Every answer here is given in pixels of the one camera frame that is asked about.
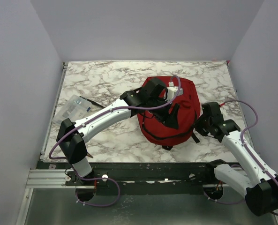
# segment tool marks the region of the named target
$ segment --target robotic hand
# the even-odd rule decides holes
[[[91,173],[92,168],[86,159],[85,143],[93,136],[112,124],[130,118],[144,110],[149,110],[155,118],[170,128],[178,128],[177,113],[179,105],[175,104],[171,113],[172,101],[182,94],[178,77],[178,88],[173,83],[169,87],[158,78],[150,79],[139,92],[124,92],[119,99],[108,107],[87,118],[71,122],[62,122],[57,136],[57,144],[51,150],[49,158],[57,145],[65,154],[68,162],[80,177]],[[208,136],[210,133],[223,143],[236,157],[247,176],[232,169],[226,162],[215,160],[208,163],[209,183],[221,180],[245,198],[246,204],[255,215],[262,215],[278,209],[278,175],[245,142],[240,128],[233,120],[224,120],[217,102],[202,105],[203,114],[194,127],[198,133]]]

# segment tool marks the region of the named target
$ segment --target gray floor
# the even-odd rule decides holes
[[[94,203],[110,202],[114,196],[96,196]],[[227,189],[222,198],[240,196]],[[243,203],[220,205],[203,195],[124,195],[109,208],[76,204],[74,190],[34,191],[27,225],[276,225],[271,214],[254,216]]]

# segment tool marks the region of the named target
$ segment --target marble table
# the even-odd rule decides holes
[[[56,112],[72,96],[83,96],[104,106],[109,105],[126,90],[140,87],[148,76],[178,75],[192,80],[196,86],[200,103],[223,102],[236,98],[226,62],[155,62],[155,61],[93,61],[70,62],[63,80]],[[88,115],[100,110],[92,106]],[[244,128],[240,107],[229,103],[221,109],[225,119],[233,119]],[[56,143],[59,126],[52,124],[45,148],[48,153]],[[152,144],[142,135],[137,117],[114,124],[97,134],[86,145],[94,158],[90,162],[209,162],[222,159],[236,162],[232,153],[213,138],[197,134],[200,143],[192,138],[167,151]],[[58,147],[54,156],[64,156]]]

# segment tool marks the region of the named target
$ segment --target white marble surface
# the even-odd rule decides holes
[[[234,88],[225,62],[153,62],[153,61],[102,61],[70,62],[63,81],[56,112],[73,95],[109,105],[126,90],[140,87],[148,76],[178,75],[195,83],[200,103],[223,102],[235,98]],[[98,111],[92,106],[89,115]],[[244,128],[240,108],[229,103],[221,109],[225,119],[233,119]],[[59,126],[52,124],[45,151],[48,158]],[[198,135],[200,143],[192,138],[166,151],[152,144],[142,135],[137,117],[119,122],[96,135],[87,143],[94,158],[90,162],[208,162],[223,159],[236,162],[234,156],[213,138]],[[54,156],[64,156],[58,147]]]

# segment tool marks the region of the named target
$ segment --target white wall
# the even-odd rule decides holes
[[[229,60],[263,0],[31,0],[60,57]]]
[[[266,0],[230,62],[238,97],[253,105],[251,129],[258,152],[278,172],[278,0]],[[253,113],[244,108],[248,124]]]
[[[0,225],[15,223],[61,70],[29,0],[0,0]]]

